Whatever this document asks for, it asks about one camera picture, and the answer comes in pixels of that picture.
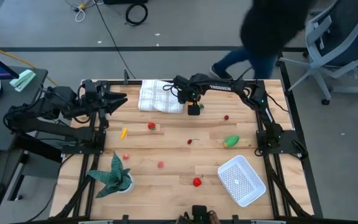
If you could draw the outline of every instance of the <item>potted plant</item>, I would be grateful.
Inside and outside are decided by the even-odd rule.
[[[130,175],[129,171],[130,169],[124,169],[122,167],[122,162],[116,153],[114,153],[111,160],[110,172],[100,170],[89,171],[89,176],[106,184],[106,186],[99,191],[96,198],[105,197],[115,192],[121,194],[129,193],[134,188],[134,178]]]

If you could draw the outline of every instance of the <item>black jacket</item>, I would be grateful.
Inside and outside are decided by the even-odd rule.
[[[258,56],[278,54],[305,28],[314,0],[254,0],[241,27],[244,47]]]

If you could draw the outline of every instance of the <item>blue jeans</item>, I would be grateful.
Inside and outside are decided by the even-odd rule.
[[[243,62],[245,60],[249,60],[255,71],[254,79],[269,79],[272,77],[276,55],[259,57],[252,55],[243,47],[239,50],[233,50],[232,52],[228,53],[221,61],[216,63],[215,71],[218,73],[224,72],[231,65],[234,65],[238,62]]]

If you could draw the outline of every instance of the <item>white plastic basket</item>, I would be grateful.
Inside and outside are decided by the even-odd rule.
[[[218,169],[218,177],[230,196],[245,207],[266,192],[266,186],[244,156],[238,155]]]

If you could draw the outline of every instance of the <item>yellow cable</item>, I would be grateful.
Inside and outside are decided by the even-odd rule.
[[[19,61],[23,62],[24,64],[26,64],[26,65],[28,65],[28,66],[30,66],[30,67],[32,67],[32,68],[36,68],[35,65],[33,65],[33,64],[31,64],[30,62],[28,62],[28,61],[26,61],[26,60],[23,60],[23,59],[21,59],[21,58],[19,58],[19,57],[16,57],[15,55],[11,55],[11,54],[9,54],[9,53],[7,53],[7,52],[4,52],[4,51],[2,51],[2,50],[0,50],[0,53],[3,54],[3,55],[6,55],[6,56],[8,56],[8,57],[14,58],[14,59],[16,59],[16,60],[19,60]],[[55,81],[53,81],[53,80],[52,80],[51,78],[49,78],[48,76],[47,76],[47,79],[48,79],[52,84],[54,84],[55,86],[57,86],[57,84],[55,83]]]

